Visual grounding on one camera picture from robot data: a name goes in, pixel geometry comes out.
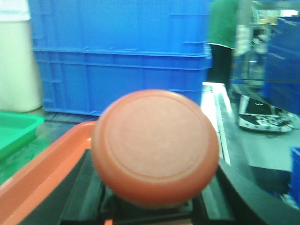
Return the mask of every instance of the blue plastic crate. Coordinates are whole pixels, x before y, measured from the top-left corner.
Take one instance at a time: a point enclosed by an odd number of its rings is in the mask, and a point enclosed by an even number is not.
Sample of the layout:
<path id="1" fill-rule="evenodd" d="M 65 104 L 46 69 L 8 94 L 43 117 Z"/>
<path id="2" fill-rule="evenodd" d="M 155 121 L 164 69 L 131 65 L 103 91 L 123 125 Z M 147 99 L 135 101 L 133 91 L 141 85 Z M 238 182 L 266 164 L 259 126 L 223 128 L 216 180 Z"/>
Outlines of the blue plastic crate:
<path id="1" fill-rule="evenodd" d="M 300 207 L 300 147 L 291 147 L 292 173 L 289 194 Z"/>
<path id="2" fill-rule="evenodd" d="M 211 0 L 29 0 L 33 47 L 202 54 Z"/>
<path id="3" fill-rule="evenodd" d="M 200 104 L 209 56 L 157 56 L 34 51 L 44 90 L 44 109 L 100 115 L 114 100 L 136 90 L 164 89 Z"/>
<path id="4" fill-rule="evenodd" d="M 278 19 L 274 37 L 271 38 L 269 44 L 300 53 L 299 38 L 300 18 L 296 16 L 281 17 Z"/>
<path id="5" fill-rule="evenodd" d="M 300 52 L 269 45 L 265 62 L 266 80 L 300 82 Z"/>
<path id="6" fill-rule="evenodd" d="M 264 82 L 262 96 L 276 107 L 300 114 L 300 82 Z"/>

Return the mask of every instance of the white bucket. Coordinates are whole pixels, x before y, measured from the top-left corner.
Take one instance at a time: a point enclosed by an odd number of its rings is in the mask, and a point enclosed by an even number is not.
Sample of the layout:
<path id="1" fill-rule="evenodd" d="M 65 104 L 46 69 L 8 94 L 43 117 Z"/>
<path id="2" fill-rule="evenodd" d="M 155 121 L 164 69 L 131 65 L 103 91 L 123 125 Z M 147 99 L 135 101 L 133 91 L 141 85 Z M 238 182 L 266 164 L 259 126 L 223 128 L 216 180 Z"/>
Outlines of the white bucket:
<path id="1" fill-rule="evenodd" d="M 42 106 L 41 81 L 31 51 L 29 14 L 19 12 L 0 12 L 1 111 L 28 112 Z"/>

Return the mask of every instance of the green tray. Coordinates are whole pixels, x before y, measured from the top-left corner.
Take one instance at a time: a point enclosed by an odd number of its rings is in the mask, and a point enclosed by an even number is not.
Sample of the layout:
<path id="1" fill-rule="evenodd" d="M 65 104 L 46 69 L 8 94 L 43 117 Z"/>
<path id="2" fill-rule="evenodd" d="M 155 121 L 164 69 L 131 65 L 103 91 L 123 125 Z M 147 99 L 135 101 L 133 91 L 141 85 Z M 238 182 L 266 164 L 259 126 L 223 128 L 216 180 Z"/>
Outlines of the green tray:
<path id="1" fill-rule="evenodd" d="M 30 142 L 44 120 L 36 115 L 0 112 L 0 161 Z"/>

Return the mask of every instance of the blue bin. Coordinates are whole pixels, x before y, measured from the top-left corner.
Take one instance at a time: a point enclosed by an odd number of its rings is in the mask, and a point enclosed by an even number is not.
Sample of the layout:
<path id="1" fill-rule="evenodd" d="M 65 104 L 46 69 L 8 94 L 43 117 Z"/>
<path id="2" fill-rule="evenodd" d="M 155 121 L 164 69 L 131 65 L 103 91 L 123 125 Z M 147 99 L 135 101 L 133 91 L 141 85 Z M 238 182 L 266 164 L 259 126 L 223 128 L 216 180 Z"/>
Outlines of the blue bin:
<path id="1" fill-rule="evenodd" d="M 211 0 L 29 0 L 33 47 L 202 54 Z"/>
<path id="2" fill-rule="evenodd" d="M 300 82 L 300 52 L 269 45 L 265 62 L 265 80 Z"/>
<path id="3" fill-rule="evenodd" d="M 300 18 L 281 17 L 275 28 L 274 37 L 269 44 L 275 47 L 284 48 L 289 51 L 300 53 Z"/>
<path id="4" fill-rule="evenodd" d="M 262 96 L 278 108 L 300 114 L 300 83 L 264 82 Z"/>
<path id="5" fill-rule="evenodd" d="M 300 207 L 300 147 L 291 147 L 291 151 L 292 173 L 289 194 Z"/>
<path id="6" fill-rule="evenodd" d="M 74 51 L 34 51 L 44 90 L 44 109 L 100 115 L 132 91 L 164 89 L 201 102 L 210 55 L 161 56 Z"/>

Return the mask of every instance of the orange plastic tray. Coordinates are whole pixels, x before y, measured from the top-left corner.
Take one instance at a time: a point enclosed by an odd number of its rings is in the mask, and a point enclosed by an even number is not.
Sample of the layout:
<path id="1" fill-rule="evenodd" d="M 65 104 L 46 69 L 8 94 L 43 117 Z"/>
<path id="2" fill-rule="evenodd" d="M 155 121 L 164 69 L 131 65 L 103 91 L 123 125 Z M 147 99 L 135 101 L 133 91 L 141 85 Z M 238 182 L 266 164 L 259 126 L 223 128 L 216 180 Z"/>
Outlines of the orange plastic tray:
<path id="1" fill-rule="evenodd" d="M 76 125 L 0 186 L 0 224 L 20 223 L 91 148 L 95 122 Z"/>

